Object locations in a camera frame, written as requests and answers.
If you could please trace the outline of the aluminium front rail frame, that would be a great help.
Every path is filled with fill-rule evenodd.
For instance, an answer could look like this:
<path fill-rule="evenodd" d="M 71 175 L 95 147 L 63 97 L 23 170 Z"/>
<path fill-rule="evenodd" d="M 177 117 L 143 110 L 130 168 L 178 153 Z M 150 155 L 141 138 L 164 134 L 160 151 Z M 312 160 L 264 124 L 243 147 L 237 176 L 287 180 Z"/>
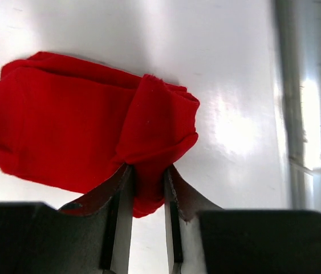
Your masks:
<path fill-rule="evenodd" d="M 321 1 L 275 1 L 292 206 L 321 212 Z"/>

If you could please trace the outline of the red sock with white print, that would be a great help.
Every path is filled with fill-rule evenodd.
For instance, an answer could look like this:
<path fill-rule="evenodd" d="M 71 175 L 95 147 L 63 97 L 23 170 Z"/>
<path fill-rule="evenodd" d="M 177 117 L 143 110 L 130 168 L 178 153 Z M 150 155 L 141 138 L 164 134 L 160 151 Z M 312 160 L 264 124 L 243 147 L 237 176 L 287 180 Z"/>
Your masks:
<path fill-rule="evenodd" d="M 0 73 L 0 169 L 85 194 L 135 168 L 136 218 L 164 204 L 164 171 L 198 139 L 199 100 L 183 86 L 49 52 Z"/>

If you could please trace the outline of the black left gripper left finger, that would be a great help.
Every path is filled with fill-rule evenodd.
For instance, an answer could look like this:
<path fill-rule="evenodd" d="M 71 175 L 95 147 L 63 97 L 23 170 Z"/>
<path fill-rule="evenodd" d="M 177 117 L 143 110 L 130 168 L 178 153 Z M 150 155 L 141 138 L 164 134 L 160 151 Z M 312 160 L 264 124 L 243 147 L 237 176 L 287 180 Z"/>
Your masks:
<path fill-rule="evenodd" d="M 0 273 L 127 273 L 133 169 L 60 209 L 0 203 Z"/>

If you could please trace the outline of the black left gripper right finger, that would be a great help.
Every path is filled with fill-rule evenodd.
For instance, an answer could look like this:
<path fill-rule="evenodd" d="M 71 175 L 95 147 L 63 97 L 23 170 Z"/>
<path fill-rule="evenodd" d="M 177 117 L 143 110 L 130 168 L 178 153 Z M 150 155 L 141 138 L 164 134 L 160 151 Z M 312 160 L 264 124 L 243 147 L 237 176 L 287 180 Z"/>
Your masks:
<path fill-rule="evenodd" d="M 321 213 L 223 209 L 164 172 L 170 273 L 321 273 Z"/>

